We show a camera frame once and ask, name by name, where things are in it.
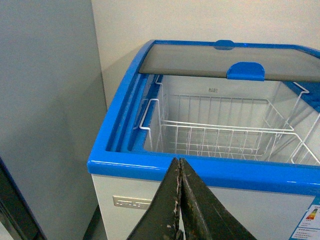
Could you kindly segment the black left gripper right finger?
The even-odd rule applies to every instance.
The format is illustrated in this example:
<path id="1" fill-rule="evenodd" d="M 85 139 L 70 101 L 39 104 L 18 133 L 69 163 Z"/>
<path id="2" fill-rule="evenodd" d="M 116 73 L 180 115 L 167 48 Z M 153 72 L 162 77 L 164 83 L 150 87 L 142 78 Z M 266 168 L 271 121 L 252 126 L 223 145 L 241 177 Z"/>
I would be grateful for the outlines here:
<path id="1" fill-rule="evenodd" d="M 254 240 L 225 208 L 186 159 L 182 171 L 181 212 L 187 240 Z"/>

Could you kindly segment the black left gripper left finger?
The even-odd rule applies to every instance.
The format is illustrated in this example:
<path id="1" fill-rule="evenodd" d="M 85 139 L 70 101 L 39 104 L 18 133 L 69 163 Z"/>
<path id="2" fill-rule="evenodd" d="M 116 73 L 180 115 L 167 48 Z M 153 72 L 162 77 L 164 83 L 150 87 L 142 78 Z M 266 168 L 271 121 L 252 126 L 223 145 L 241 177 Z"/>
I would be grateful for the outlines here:
<path id="1" fill-rule="evenodd" d="M 129 240 L 179 240 L 181 166 L 171 161 L 150 206 L 127 237 Z"/>

